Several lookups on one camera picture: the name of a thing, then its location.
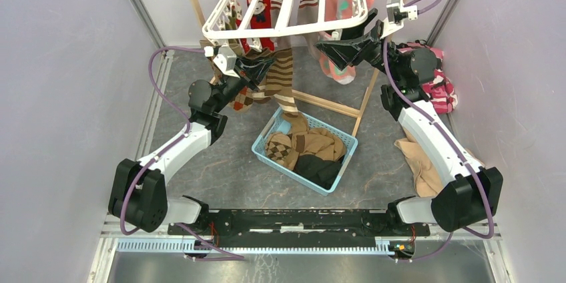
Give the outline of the brown striped sock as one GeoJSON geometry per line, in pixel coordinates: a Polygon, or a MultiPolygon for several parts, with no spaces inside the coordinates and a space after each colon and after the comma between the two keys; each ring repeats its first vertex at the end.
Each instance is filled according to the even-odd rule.
{"type": "Polygon", "coordinates": [[[264,96],[273,97],[284,113],[298,115],[298,108],[292,95],[294,58],[292,49],[281,49],[273,53],[274,63],[268,70],[264,96]]]}
{"type": "Polygon", "coordinates": [[[272,96],[266,95],[266,86],[261,85],[258,87],[257,90],[252,92],[252,99],[254,103],[263,104],[263,103],[268,103],[272,99],[272,96]]]}

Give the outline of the beige argyle sock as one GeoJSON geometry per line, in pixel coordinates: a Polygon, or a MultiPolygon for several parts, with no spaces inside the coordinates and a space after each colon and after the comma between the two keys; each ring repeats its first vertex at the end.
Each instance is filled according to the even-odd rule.
{"type": "Polygon", "coordinates": [[[228,106],[236,112],[244,113],[251,108],[253,103],[253,91],[249,87],[244,87],[238,92],[228,106]]]}

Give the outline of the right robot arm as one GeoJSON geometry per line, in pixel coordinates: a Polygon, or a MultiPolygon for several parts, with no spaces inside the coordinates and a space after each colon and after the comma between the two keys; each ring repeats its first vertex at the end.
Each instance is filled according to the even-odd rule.
{"type": "Polygon", "coordinates": [[[426,12],[417,1],[389,0],[387,16],[377,19],[371,9],[365,21],[344,30],[340,39],[324,39],[316,48],[335,66],[344,68],[367,62],[382,71],[388,83],[381,88],[381,102],[392,118],[415,139],[439,175],[442,189],[425,198],[401,198],[388,205],[385,224],[394,235],[402,235],[415,223],[436,224],[446,232],[471,231],[473,224],[486,221],[494,236],[494,215],[503,186],[497,168],[486,168],[474,158],[437,116],[433,103],[422,89],[431,82],[439,60],[426,47],[401,52],[390,40],[405,21],[426,12]]]}

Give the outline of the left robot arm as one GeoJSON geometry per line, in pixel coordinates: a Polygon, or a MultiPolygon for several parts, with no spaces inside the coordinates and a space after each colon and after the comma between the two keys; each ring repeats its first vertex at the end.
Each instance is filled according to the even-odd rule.
{"type": "Polygon", "coordinates": [[[276,58],[270,53],[237,55],[228,45],[205,46],[203,54],[220,70],[217,83],[199,79],[188,90],[190,112],[170,101],[150,81],[155,92],[184,118],[183,128],[152,153],[124,159],[116,167],[108,212],[119,219],[122,234],[153,232],[163,223],[183,223],[193,234],[203,234],[210,217],[204,203],[184,196],[171,198],[167,184],[196,154],[223,134],[228,118],[220,112],[245,88],[258,90],[276,58]]]}

